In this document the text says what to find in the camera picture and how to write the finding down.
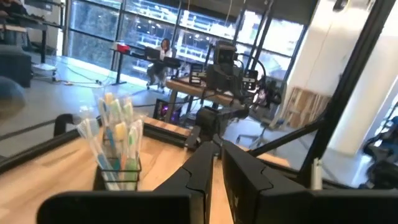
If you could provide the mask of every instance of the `computer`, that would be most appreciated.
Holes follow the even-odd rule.
[[[204,143],[171,177],[152,192],[67,192],[47,199],[38,224],[180,223],[210,220],[213,155]]]
[[[229,141],[221,158],[235,223],[396,223],[396,191],[309,190]]]
[[[160,51],[157,49],[153,49],[152,47],[145,47],[144,56],[146,58],[159,60],[160,59]]]

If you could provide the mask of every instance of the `gray floor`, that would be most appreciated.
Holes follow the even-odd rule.
[[[90,72],[84,68],[68,67],[67,58],[57,58],[56,60],[47,61],[47,63],[56,63],[58,68],[58,78],[62,80],[70,80],[73,82],[92,82],[81,75],[90,79],[103,80],[104,77],[97,73]],[[106,82],[113,82],[113,74],[106,80]],[[98,89],[94,84],[80,83],[76,85],[63,85],[49,83],[43,77],[37,77],[32,81],[32,87],[26,89],[27,105],[15,117],[0,121],[0,138],[1,136],[27,128],[29,126],[42,123],[51,119],[55,119],[62,113],[78,113],[81,106],[92,106],[95,108],[94,93]],[[114,91],[123,94],[130,94],[133,96],[135,105],[153,104],[156,98],[161,97],[160,93],[155,91],[147,91],[144,86],[134,84],[125,84],[113,87]],[[193,110],[197,110],[200,105],[197,102],[193,103]],[[152,116],[153,106],[136,108],[142,113]],[[260,134],[262,128],[259,123],[247,118],[239,122],[231,123],[223,136],[225,139],[235,142],[237,136],[245,132],[245,134]],[[286,131],[266,131],[265,137],[269,140],[279,138],[287,134],[291,130]],[[26,150],[36,144],[42,143],[52,138],[53,124],[43,126],[39,129],[29,131],[24,134],[14,136],[0,141],[0,158],[1,156],[9,157],[18,152]],[[298,140],[292,141],[286,145],[281,146],[276,151],[270,152],[279,157],[289,160],[294,169],[299,169],[304,158],[308,152],[308,148],[312,143],[313,134],[308,134]],[[239,143],[242,146],[250,145],[248,139],[242,139]],[[359,156],[357,158],[349,158],[335,151],[326,151],[323,157],[323,176],[324,178],[358,186],[366,180],[365,170],[369,164],[369,158],[366,156]]]

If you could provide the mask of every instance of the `computer monitor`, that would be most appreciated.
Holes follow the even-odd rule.
[[[153,49],[152,47],[145,47],[144,56],[150,59],[160,59],[160,51],[157,49]]]

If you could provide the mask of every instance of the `glass wall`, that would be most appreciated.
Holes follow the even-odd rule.
[[[109,47],[112,42],[124,40],[131,46],[156,47],[168,38],[174,40],[172,45],[177,58],[203,63],[210,44],[217,40],[231,41],[235,34],[234,22],[188,10],[182,10],[180,18],[177,18],[176,7],[145,0],[125,1],[122,8],[120,1],[72,0],[69,57],[110,68],[113,52]],[[250,54],[257,32],[264,30],[260,23],[260,14],[244,13],[236,44],[238,53]],[[263,46],[256,47],[256,50],[261,50],[259,60],[264,64],[267,75],[280,79],[288,75],[286,71],[302,30],[303,25],[272,20]],[[248,62],[247,57],[239,56],[239,59],[244,64]],[[145,80],[149,64],[124,57],[122,72]],[[261,76],[261,67],[257,65],[256,69]]]

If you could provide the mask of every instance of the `red object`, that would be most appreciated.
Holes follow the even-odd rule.
[[[128,45],[118,44],[118,52],[126,53],[128,50],[130,50]]]

